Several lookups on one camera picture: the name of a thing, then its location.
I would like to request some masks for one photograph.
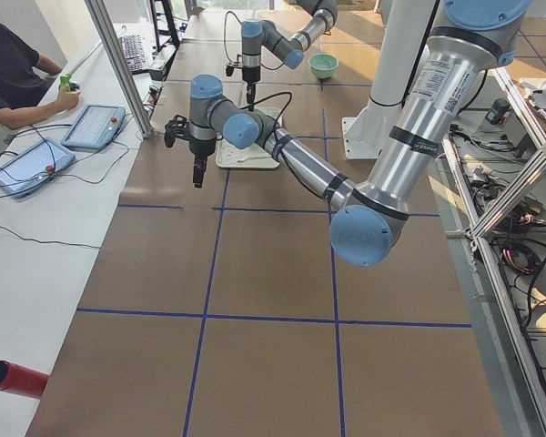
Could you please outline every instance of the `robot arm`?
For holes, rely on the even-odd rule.
[[[291,39],[286,39],[272,21],[251,19],[241,24],[241,65],[229,63],[227,76],[232,76],[234,68],[241,68],[243,81],[247,82],[250,111],[255,102],[256,83],[261,80],[261,47],[264,46],[283,64],[295,69],[303,61],[303,52],[336,24],[338,8],[335,0],[298,0],[297,3],[311,15],[311,20]]]
[[[213,76],[198,76],[191,87],[190,120],[184,129],[190,148],[194,152],[197,146],[193,143],[205,145],[210,137],[216,143],[217,132],[239,148],[257,142],[275,160],[290,167],[304,185],[339,209],[329,230],[336,253],[355,265],[376,264],[399,239],[410,216],[410,192],[439,153],[440,142],[478,73],[513,59],[513,41],[530,4],[531,0],[455,0],[445,4],[428,40],[429,61],[376,165],[358,185],[276,126],[272,118],[237,108],[222,96],[222,84]],[[167,144],[184,135],[182,129],[177,135],[168,132],[170,123]],[[214,151],[214,144],[201,155],[210,149]]]

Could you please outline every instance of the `white pillar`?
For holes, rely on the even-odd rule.
[[[368,105],[357,117],[342,118],[346,158],[377,158],[386,144],[435,4],[437,0],[393,2]]]

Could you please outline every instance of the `person's arm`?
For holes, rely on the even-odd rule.
[[[61,71],[63,71],[63,68],[61,68],[59,64],[42,53],[38,54],[38,61],[36,62],[35,67],[41,71],[44,71],[45,73],[48,73],[49,75],[58,75]]]
[[[58,97],[54,102],[41,105],[40,107],[19,107],[11,109],[3,107],[0,109],[0,124],[12,130],[23,126],[33,125],[39,121],[46,120],[59,112],[73,109],[79,103],[78,92],[68,92],[68,86],[61,88]]]

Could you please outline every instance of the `white table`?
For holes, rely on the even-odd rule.
[[[76,65],[95,43],[93,36],[66,70]],[[151,79],[149,75],[137,75],[134,79],[143,98]],[[72,80],[81,86],[79,106],[42,125],[72,123],[87,103],[122,105],[130,112],[102,46],[77,69]],[[55,98],[56,88],[57,82],[45,101]],[[58,140],[65,131],[62,128],[43,135]],[[36,133],[17,137],[8,150],[24,151],[39,139]],[[27,198],[0,198],[0,225],[28,238],[100,246],[140,145],[141,134],[135,120],[126,125],[116,140],[125,146],[111,144],[64,172],[99,180],[127,152],[101,183],[91,185],[78,178],[59,177]],[[77,159],[87,155],[76,152]],[[8,159],[2,157],[0,164]],[[97,252],[23,241],[0,229],[0,360],[50,373]],[[24,435],[37,405],[38,401],[30,398],[0,393],[0,437]]]

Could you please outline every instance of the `red cylinder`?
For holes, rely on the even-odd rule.
[[[0,361],[0,391],[40,399],[47,382],[48,375],[45,373]]]

